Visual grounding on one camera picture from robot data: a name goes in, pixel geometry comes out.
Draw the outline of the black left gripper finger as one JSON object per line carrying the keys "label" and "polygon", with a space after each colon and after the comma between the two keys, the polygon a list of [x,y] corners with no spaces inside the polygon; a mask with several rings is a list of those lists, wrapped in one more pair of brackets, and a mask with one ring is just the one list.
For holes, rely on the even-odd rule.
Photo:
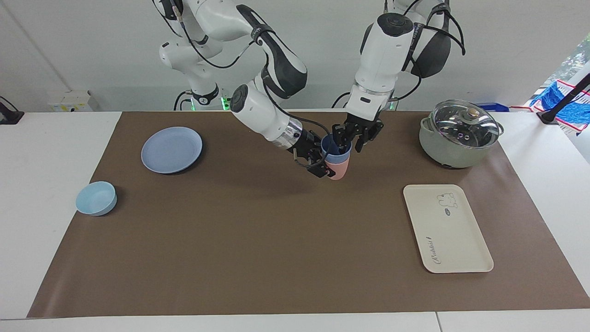
{"label": "black left gripper finger", "polygon": [[348,124],[333,124],[333,141],[338,147],[338,154],[342,155],[348,150],[350,144],[350,130]]}
{"label": "black left gripper finger", "polygon": [[362,149],[368,142],[374,141],[377,135],[381,132],[384,127],[383,122],[375,122],[372,126],[363,126],[359,128],[355,134],[357,137],[354,149],[357,153],[361,153]]}

